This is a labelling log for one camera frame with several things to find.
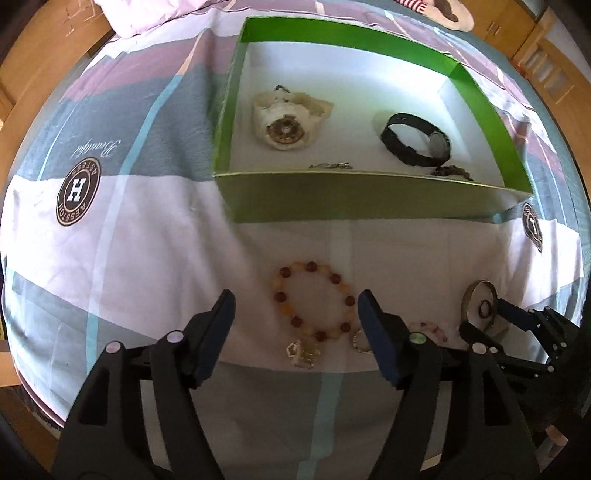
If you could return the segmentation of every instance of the screw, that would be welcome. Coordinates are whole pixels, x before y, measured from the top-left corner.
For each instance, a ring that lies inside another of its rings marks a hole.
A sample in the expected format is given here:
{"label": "screw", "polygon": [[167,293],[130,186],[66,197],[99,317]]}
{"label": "screw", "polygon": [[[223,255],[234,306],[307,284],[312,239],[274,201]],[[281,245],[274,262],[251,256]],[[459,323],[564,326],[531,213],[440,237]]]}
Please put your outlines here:
{"label": "screw", "polygon": [[106,346],[105,350],[107,350],[107,353],[117,353],[121,350],[121,344],[119,342],[111,342]]}
{"label": "screw", "polygon": [[422,345],[427,341],[427,337],[424,336],[421,332],[413,332],[408,336],[408,339],[411,343],[415,345]]}
{"label": "screw", "polygon": [[487,350],[487,348],[484,343],[476,342],[472,345],[472,351],[474,353],[477,353],[478,355],[484,355],[486,353],[486,350]]}
{"label": "screw", "polygon": [[183,340],[184,335],[181,331],[179,330],[173,330],[172,332],[170,332],[167,336],[166,339],[170,342],[170,343],[179,343]]}

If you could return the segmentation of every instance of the watch face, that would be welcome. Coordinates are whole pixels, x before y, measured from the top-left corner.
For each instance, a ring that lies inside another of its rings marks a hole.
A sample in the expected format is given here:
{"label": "watch face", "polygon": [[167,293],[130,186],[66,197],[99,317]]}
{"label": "watch face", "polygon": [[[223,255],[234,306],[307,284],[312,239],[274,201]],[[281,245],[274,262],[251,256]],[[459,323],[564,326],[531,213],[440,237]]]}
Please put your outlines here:
{"label": "watch face", "polygon": [[447,135],[439,131],[429,135],[429,151],[433,158],[443,158],[449,155],[450,144]]}
{"label": "watch face", "polygon": [[299,142],[304,136],[304,129],[293,115],[284,115],[267,126],[267,135],[282,145]]}

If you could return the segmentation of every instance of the bed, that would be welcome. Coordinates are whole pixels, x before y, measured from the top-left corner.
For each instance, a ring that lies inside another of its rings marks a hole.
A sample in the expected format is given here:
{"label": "bed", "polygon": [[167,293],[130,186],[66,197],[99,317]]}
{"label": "bed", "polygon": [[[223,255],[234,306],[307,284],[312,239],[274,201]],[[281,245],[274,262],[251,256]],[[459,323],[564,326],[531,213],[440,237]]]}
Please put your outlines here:
{"label": "bed", "polygon": [[[330,264],[353,293],[370,288],[411,327],[435,323],[455,348],[465,348],[457,333],[463,292],[481,278],[512,303],[548,305],[580,322],[591,214],[547,110],[484,43],[397,4],[370,3],[211,2],[139,36],[111,39],[67,90],[11,179],[0,225],[12,356],[25,387],[56,421],[67,417],[108,342],[151,343],[229,288],[238,302],[235,324],[212,378],[193,398],[226,477],[358,479],[375,462],[400,393],[346,336],[312,370],[291,365],[285,347],[293,334],[271,287],[279,268]],[[523,205],[470,221],[228,221],[212,182],[212,134],[236,36],[253,15],[353,22],[466,65],[532,179],[542,251],[524,231]],[[64,227],[56,198],[86,157],[100,162],[96,197],[80,222]],[[310,298],[304,314],[335,315],[322,288]],[[499,335],[509,354],[545,360],[532,336]],[[144,387],[151,433],[157,421]],[[444,385],[427,457],[441,449],[449,393]],[[153,457],[165,465],[150,438]]]}

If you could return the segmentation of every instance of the black watch strap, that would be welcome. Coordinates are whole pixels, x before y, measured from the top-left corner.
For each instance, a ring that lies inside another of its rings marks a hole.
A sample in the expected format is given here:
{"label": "black watch strap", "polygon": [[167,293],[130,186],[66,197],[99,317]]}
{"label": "black watch strap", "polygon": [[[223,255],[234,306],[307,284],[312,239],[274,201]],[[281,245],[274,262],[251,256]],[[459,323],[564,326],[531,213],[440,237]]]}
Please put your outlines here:
{"label": "black watch strap", "polygon": [[[417,153],[413,147],[403,144],[398,138],[398,135],[390,130],[390,125],[395,124],[409,125],[426,135],[432,135],[434,133],[441,134],[447,142],[446,152],[442,157],[426,157]],[[416,115],[411,115],[410,113],[397,113],[396,115],[391,116],[380,139],[390,152],[396,155],[402,162],[406,163],[406,165],[411,165],[413,167],[440,167],[451,157],[447,135],[432,123],[427,122],[425,119]]]}

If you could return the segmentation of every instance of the printed logo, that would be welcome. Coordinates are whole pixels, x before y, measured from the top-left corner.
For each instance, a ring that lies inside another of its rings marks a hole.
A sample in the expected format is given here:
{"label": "printed logo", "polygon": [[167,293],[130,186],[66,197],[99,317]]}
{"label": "printed logo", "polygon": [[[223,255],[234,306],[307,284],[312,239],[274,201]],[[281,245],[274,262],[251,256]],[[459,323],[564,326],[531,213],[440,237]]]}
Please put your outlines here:
{"label": "printed logo", "polygon": [[523,205],[523,213],[521,215],[521,220],[523,221],[523,228],[525,230],[525,234],[541,252],[542,231],[540,230],[538,216],[535,214],[534,208],[529,203],[525,203]]}
{"label": "printed logo", "polygon": [[80,158],[82,155],[86,155],[88,152],[93,150],[100,150],[100,152],[98,152],[97,155],[100,158],[110,158],[111,155],[113,155],[114,150],[119,146],[120,143],[121,140],[112,140],[110,142],[93,142],[92,140],[89,140],[84,145],[79,145],[74,150],[74,153],[70,157],[70,160],[72,158]]}
{"label": "printed logo", "polygon": [[88,211],[100,182],[100,163],[85,158],[66,176],[57,194],[56,216],[63,226],[74,225]]}

